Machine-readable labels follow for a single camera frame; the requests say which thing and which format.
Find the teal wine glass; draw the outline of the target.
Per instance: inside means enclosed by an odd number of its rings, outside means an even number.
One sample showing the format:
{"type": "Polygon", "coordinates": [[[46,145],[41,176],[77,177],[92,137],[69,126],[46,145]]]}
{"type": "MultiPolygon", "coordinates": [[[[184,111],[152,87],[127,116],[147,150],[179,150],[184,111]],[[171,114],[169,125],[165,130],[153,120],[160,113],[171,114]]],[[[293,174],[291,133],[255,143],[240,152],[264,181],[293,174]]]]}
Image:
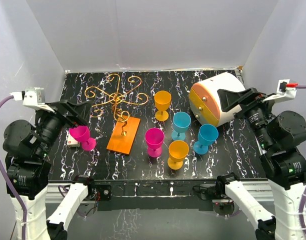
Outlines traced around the teal wine glass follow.
{"type": "Polygon", "coordinates": [[[173,132],[171,138],[173,141],[184,141],[186,138],[186,131],[191,125],[191,117],[188,113],[180,111],[173,116],[173,132]]]}

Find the yellow wine glass back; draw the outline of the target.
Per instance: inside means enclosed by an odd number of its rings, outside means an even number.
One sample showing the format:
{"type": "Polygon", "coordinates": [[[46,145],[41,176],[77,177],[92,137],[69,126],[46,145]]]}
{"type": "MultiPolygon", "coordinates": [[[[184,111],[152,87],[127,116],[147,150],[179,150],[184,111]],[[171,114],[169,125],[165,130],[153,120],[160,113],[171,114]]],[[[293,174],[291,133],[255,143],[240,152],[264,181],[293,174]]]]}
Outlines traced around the yellow wine glass back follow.
{"type": "Polygon", "coordinates": [[[158,91],[154,95],[154,103],[155,107],[157,108],[157,112],[155,113],[155,118],[160,121],[164,122],[169,118],[169,113],[167,109],[171,105],[172,96],[168,91],[161,90],[158,91]]]}

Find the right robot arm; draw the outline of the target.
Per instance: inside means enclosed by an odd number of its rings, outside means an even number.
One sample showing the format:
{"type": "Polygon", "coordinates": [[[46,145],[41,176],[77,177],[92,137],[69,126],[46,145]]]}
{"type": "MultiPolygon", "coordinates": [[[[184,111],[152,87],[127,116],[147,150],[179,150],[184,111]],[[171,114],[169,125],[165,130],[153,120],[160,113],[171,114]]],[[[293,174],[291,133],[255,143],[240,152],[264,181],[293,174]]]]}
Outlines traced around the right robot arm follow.
{"type": "Polygon", "coordinates": [[[217,177],[216,194],[238,205],[259,240],[306,240],[306,157],[298,150],[298,145],[306,141],[306,121],[290,110],[272,114],[274,104],[292,100],[296,93],[292,83],[285,83],[270,95],[253,87],[240,92],[218,90],[222,110],[228,112],[239,106],[234,117],[248,120],[263,150],[260,162],[275,212],[263,208],[235,173],[217,177]]]}

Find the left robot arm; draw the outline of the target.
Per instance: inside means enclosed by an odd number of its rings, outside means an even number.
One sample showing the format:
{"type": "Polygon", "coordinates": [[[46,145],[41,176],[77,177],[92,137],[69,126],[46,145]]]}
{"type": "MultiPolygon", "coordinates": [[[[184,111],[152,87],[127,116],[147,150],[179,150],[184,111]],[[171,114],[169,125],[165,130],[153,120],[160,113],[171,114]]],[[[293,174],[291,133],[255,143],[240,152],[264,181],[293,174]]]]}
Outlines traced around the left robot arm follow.
{"type": "Polygon", "coordinates": [[[46,217],[46,194],[51,164],[46,160],[64,128],[88,125],[91,101],[51,103],[23,101],[35,110],[35,124],[26,120],[10,123],[4,131],[7,155],[7,193],[14,206],[19,240],[66,240],[68,226],[81,202],[96,195],[90,176],[77,175],[56,211],[46,217]]]}

